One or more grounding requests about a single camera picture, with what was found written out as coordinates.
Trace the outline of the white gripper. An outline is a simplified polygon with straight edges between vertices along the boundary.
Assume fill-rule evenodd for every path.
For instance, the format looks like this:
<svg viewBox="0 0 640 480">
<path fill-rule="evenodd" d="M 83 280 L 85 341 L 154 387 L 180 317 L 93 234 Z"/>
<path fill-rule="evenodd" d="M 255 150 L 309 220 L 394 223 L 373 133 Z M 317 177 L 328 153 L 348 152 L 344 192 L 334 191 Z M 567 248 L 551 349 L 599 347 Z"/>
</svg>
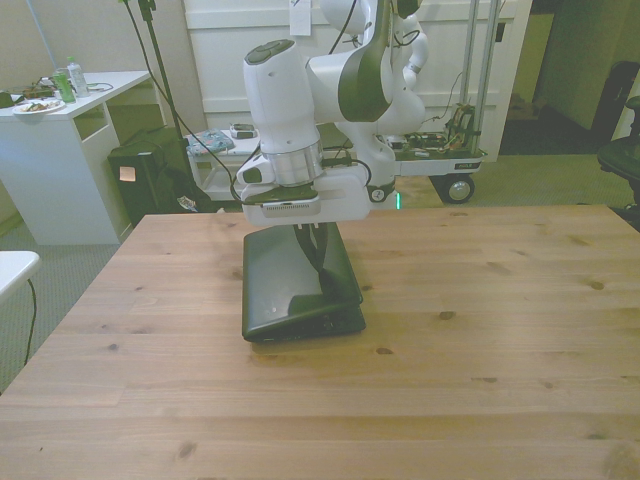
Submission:
<svg viewBox="0 0 640 480">
<path fill-rule="evenodd" d="M 361 220 L 369 214 L 367 179 L 363 166 L 327 169 L 312 184 L 318 199 L 277 201 L 274 207 L 268 203 L 244 206 L 243 211 L 252 225 L 303 224 L 295 227 L 297 242 L 314 270 L 320 272 L 328 245 L 326 223 Z M 314 226 L 316 245 L 308 224 L 318 224 Z"/>
</svg>

